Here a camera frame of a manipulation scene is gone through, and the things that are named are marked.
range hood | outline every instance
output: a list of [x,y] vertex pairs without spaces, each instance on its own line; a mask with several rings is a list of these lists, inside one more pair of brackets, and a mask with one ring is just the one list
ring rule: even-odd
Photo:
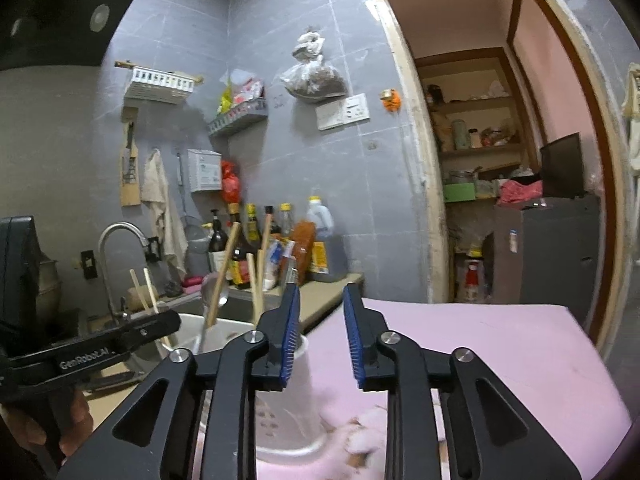
[[133,0],[0,0],[0,70],[99,66]]

pink wall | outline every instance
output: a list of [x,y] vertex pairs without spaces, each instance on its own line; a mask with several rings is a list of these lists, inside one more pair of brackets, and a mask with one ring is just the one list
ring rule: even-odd
[[389,0],[414,57],[504,46],[512,0]]
[[599,172],[600,156],[584,93],[560,39],[534,0],[522,0],[514,47],[540,106],[549,142],[580,132],[585,172],[587,176]]

black monitor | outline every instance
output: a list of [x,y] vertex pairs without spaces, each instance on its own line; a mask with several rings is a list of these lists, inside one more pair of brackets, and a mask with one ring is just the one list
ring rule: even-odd
[[540,148],[542,196],[584,196],[584,167],[580,134],[571,134]]

yellow label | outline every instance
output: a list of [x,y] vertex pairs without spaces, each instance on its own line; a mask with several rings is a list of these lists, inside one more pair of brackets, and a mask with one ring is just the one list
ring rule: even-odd
[[234,280],[234,285],[242,285],[249,281],[247,262],[231,262],[231,277]]
[[311,249],[311,272],[317,272],[318,274],[328,274],[328,264],[326,261],[326,249],[324,248],[324,242],[314,242],[314,246]]
[[258,222],[255,220],[249,220],[246,223],[246,232],[250,242],[257,242],[260,239],[260,234],[258,233]]

human hand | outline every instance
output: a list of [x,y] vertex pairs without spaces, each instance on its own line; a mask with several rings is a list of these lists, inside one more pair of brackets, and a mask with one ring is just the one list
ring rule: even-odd
[[[5,408],[5,412],[7,427],[20,447],[30,449],[33,444],[44,445],[47,435],[35,420],[17,408]],[[73,426],[60,438],[60,450],[66,456],[75,453],[94,430],[94,418],[89,413],[89,404],[80,390],[76,390],[71,403],[71,420]]]

